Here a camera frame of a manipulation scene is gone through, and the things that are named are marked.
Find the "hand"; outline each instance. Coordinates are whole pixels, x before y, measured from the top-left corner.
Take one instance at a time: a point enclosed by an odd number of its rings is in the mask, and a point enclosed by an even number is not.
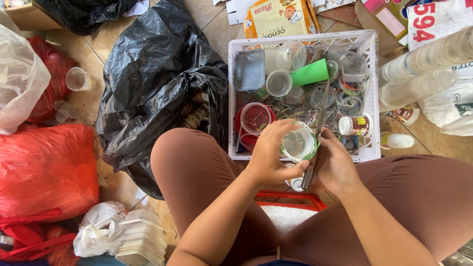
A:
[[[284,134],[301,127],[295,124],[296,119],[278,120],[263,130],[256,142],[251,160],[243,171],[256,184],[280,183],[291,178],[301,177],[309,165],[303,160],[293,168],[287,168],[279,161],[280,147]]]
[[[316,189],[322,185],[337,197],[343,197],[356,190],[361,180],[356,171],[350,154],[335,135],[326,127],[322,129],[321,144],[315,160],[315,174],[313,185]]]

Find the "knife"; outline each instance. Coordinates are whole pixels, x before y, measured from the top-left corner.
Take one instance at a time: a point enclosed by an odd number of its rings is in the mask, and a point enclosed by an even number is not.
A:
[[[325,110],[327,108],[327,98],[328,98],[328,91],[329,91],[330,83],[327,80],[327,86],[325,87],[324,91],[324,98],[322,100],[322,106],[320,107],[320,113],[318,114],[318,117],[316,118],[316,128],[315,128],[315,141],[317,143],[320,143],[320,134],[322,133],[322,128],[324,127],[325,124]],[[317,158],[317,151],[315,151],[314,158]],[[313,164],[311,164],[312,169],[307,169],[304,172],[304,177],[302,178],[302,185],[301,188],[304,190],[308,190],[310,185],[312,184],[312,179],[313,177],[313,172],[314,172],[314,167],[315,167],[315,160],[313,160]]]

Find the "black garbage bag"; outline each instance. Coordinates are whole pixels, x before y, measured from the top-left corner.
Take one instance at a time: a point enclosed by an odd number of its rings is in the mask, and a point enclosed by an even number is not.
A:
[[[209,122],[202,130],[228,146],[228,65],[212,50],[183,0],[161,0],[120,34],[104,67],[96,130],[102,158],[163,199],[149,156],[158,139],[202,89]]]
[[[117,20],[138,0],[36,0],[54,19],[77,35],[90,35],[107,21]]]

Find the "brown leggings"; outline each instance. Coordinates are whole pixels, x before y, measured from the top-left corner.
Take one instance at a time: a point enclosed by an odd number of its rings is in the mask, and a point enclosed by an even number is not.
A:
[[[214,138],[176,128],[156,141],[151,168],[182,236],[191,222],[239,175]],[[380,203],[441,261],[473,238],[473,166],[433,155],[402,155],[356,165]],[[369,261],[338,202],[281,235],[252,203],[224,266],[275,255],[314,266],[368,266]]]

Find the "person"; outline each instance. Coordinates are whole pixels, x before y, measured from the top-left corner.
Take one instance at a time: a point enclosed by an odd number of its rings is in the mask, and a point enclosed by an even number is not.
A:
[[[279,161],[283,135],[298,126],[268,125],[241,173],[203,132],[176,128],[158,138],[151,169],[181,237],[168,266],[437,266],[473,237],[470,164],[402,155],[355,165],[326,128],[313,185],[340,201],[279,233],[253,198],[302,176],[308,161]]]

